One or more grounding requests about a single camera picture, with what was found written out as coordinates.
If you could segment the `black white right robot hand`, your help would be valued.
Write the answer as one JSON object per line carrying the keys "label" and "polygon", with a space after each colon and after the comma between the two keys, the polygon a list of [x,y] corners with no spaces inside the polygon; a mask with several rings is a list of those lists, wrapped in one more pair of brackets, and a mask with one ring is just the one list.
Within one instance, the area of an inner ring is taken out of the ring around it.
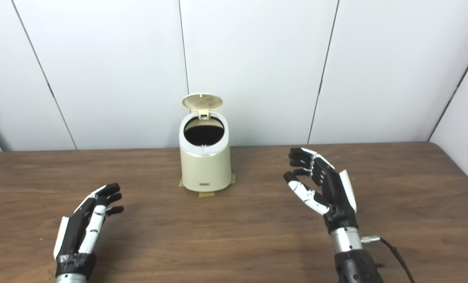
{"label": "black white right robot hand", "polygon": [[346,170],[336,169],[321,154],[292,147],[290,165],[295,167],[283,177],[289,188],[306,206],[323,215],[328,233],[358,228],[356,200]]}

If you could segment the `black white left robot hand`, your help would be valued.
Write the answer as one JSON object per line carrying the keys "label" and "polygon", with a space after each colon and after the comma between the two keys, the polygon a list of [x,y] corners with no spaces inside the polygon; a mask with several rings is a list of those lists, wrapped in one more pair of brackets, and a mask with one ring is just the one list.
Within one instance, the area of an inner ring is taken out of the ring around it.
{"label": "black white left robot hand", "polygon": [[62,217],[53,258],[57,283],[86,283],[92,276],[97,244],[106,219],[124,211],[123,206],[110,205],[122,199],[118,183],[101,186],[88,194],[70,217]]}

